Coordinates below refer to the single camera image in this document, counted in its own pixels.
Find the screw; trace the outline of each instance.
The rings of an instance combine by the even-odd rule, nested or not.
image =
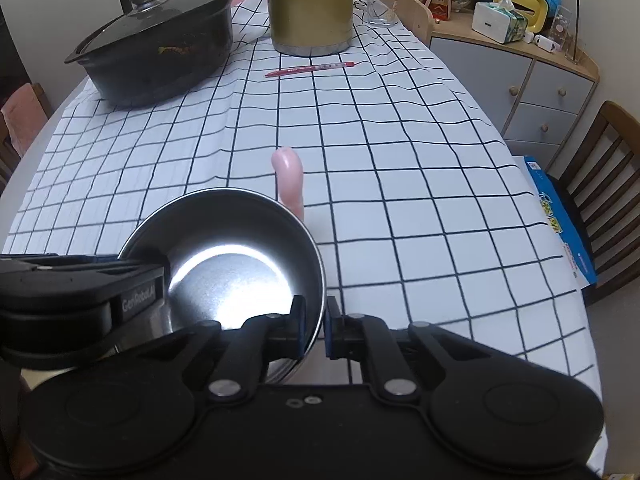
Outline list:
[[[302,408],[305,405],[300,399],[287,399],[285,404],[290,408]]]
[[[309,395],[308,397],[305,397],[305,402],[307,404],[320,404],[322,402],[322,399],[315,395]]]
[[[411,395],[416,388],[415,383],[408,379],[391,379],[385,383],[385,390],[398,397]]]
[[[218,379],[209,384],[209,391],[217,397],[231,397],[241,389],[240,384],[231,379]]]

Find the wooden cabinet top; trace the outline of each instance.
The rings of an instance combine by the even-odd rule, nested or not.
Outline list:
[[[584,54],[584,59],[580,65],[576,65],[564,58],[562,52],[547,52],[533,43],[525,43],[524,41],[513,41],[512,43],[501,44],[492,40],[471,28],[473,20],[473,12],[470,10],[461,10],[460,12],[452,12],[450,20],[441,20],[436,23],[433,29],[434,38],[446,38],[447,40],[466,41],[467,43],[475,43],[492,48],[498,48],[521,56],[532,57],[539,61],[550,63],[569,72],[583,76],[587,79],[597,82],[600,78],[598,66],[589,56]]]

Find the cabinet drawer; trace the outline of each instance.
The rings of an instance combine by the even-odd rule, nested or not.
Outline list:
[[[431,51],[447,65],[501,132],[531,60],[497,48],[442,38],[431,40]]]
[[[577,114],[592,86],[593,81],[537,61],[520,102]]]
[[[542,142],[524,142],[522,140],[504,141],[511,155],[529,155],[536,159],[536,162],[544,169],[556,154],[559,146],[556,144],[543,144]]]
[[[504,138],[561,144],[576,117],[560,110],[520,103]]]

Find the stainless steel bowl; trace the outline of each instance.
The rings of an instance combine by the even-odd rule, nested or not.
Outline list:
[[[322,260],[304,224],[275,200],[226,187],[181,196],[140,224],[118,257],[155,254],[170,264],[168,301],[119,348],[205,319],[227,330],[260,314],[287,314],[295,294],[306,299],[305,354],[315,341],[326,297]],[[282,380],[298,362],[272,363],[267,380]]]

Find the black pot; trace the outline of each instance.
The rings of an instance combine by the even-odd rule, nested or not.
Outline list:
[[[82,65],[113,104],[163,101],[226,61],[233,41],[231,1],[131,0],[131,12],[85,38],[65,63]]]

